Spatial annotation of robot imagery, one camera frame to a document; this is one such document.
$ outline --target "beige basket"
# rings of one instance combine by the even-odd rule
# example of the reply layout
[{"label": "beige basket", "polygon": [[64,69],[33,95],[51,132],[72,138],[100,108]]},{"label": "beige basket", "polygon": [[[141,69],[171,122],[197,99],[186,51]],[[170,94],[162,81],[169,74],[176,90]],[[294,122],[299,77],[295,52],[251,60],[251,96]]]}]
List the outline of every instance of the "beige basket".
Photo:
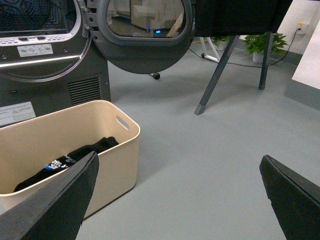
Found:
[{"label": "beige basket", "polygon": [[90,216],[136,184],[139,135],[138,124],[103,100],[0,128],[0,205],[8,210],[55,178],[13,192],[52,160],[113,136],[119,145],[98,154],[99,172],[85,218]]}]

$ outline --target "black clothing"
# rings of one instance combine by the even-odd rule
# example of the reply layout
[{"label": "black clothing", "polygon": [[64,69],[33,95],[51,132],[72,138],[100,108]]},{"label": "black clothing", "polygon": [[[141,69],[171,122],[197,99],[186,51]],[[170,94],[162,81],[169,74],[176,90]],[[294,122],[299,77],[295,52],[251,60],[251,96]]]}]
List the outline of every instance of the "black clothing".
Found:
[{"label": "black clothing", "polygon": [[58,172],[61,172],[62,170],[75,164],[77,161],[79,161],[92,151],[99,154],[105,150],[115,147],[118,144],[119,143],[116,141],[116,139],[113,136],[111,136],[108,138],[104,137],[95,144],[82,146],[77,150],[72,151],[69,154],[61,156],[58,159],[52,161],[50,164],[48,164],[42,170],[40,170],[37,174],[19,183],[15,187],[14,192],[25,189],[33,184],[42,181],[43,179],[46,179]]},{"label": "black clothing", "polygon": [[276,33],[292,0],[197,0],[195,36]]}]

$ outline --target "wheel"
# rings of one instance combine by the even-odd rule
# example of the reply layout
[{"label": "wheel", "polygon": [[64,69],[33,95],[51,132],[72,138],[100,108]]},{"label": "wheel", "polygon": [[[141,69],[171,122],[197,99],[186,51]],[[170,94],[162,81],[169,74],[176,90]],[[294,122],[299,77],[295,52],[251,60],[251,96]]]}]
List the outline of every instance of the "wheel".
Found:
[{"label": "wheel", "polygon": [[155,80],[158,80],[158,79],[160,79],[160,73],[154,73],[154,74],[152,74],[152,77],[155,79]]}]

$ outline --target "white label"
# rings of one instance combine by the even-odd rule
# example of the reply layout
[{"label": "white label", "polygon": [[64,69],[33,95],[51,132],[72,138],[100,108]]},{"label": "white label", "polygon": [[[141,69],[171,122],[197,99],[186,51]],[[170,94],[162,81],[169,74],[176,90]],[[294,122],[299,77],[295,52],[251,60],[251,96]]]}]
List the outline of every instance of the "white label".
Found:
[{"label": "white label", "polygon": [[0,126],[33,119],[35,117],[36,113],[30,101],[0,107]]},{"label": "white label", "polygon": [[17,48],[21,58],[54,53],[51,44],[17,46]]}]

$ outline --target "cable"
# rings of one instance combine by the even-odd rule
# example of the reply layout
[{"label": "cable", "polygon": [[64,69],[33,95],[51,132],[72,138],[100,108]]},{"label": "cable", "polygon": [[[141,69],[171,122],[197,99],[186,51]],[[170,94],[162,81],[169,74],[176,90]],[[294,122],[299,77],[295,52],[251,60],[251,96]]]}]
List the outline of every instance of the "cable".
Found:
[{"label": "cable", "polygon": [[301,28],[298,28],[297,30],[295,30],[295,33],[294,33],[293,38],[292,38],[292,41],[291,41],[291,43],[290,43],[290,45],[289,45],[289,47],[288,47],[288,50],[286,51],[285,55],[283,56],[283,58],[281,58],[280,60],[278,60],[278,61],[276,61],[276,62],[274,62],[274,63],[272,63],[272,64],[270,64],[270,65],[268,65],[268,67],[277,64],[278,62],[282,61],[282,60],[287,56],[287,54],[288,54],[288,52],[289,52],[289,50],[290,50],[290,48],[291,48],[291,45],[292,45],[292,43],[293,43],[294,40],[295,40],[296,34],[297,34],[297,32],[298,32],[299,30],[301,30]]},{"label": "cable", "polygon": [[[276,62],[268,65],[268,67],[279,63],[280,61],[282,61],[282,60],[287,56],[287,54],[288,54],[288,52],[289,52],[289,50],[290,50],[290,48],[291,48],[291,45],[292,45],[292,43],[293,43],[294,40],[295,40],[296,34],[297,34],[297,32],[298,32],[299,30],[301,30],[301,28],[298,28],[297,30],[295,30],[295,33],[294,33],[293,38],[292,38],[292,41],[291,41],[291,43],[290,43],[290,45],[289,45],[289,47],[288,47],[288,50],[286,51],[285,55],[284,55],[280,60],[278,60],[278,61],[276,61]],[[194,53],[198,58],[200,58],[200,59],[204,59],[204,60],[207,60],[207,61],[210,61],[210,62],[214,62],[214,61],[212,61],[212,60],[210,60],[210,59],[207,59],[207,58],[205,58],[205,57],[199,56],[199,55],[196,54],[194,51],[192,51],[190,48],[189,48],[189,50],[190,50],[191,52],[193,52],[193,53]],[[262,66],[243,65],[243,64],[239,64],[239,63],[235,63],[235,62],[227,62],[227,64],[233,64],[233,65],[238,65],[238,66],[242,66],[242,67],[249,67],[249,68],[259,68],[259,69],[262,68]]]}]

